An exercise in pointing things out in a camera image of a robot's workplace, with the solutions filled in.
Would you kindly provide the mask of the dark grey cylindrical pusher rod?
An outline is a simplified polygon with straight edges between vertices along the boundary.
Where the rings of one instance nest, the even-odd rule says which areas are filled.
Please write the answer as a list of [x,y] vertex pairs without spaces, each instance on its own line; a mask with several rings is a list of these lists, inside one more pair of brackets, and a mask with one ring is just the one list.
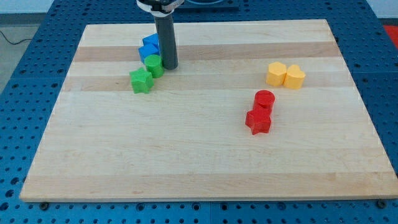
[[178,56],[172,14],[155,17],[155,27],[159,38],[163,67],[167,70],[174,70],[178,67]]

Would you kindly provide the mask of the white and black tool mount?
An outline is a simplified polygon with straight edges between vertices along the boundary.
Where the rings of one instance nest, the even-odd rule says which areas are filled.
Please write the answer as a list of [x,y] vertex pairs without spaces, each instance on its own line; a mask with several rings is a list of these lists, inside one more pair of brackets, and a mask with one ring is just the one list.
[[181,6],[184,0],[137,0],[137,6],[154,17],[166,17]]

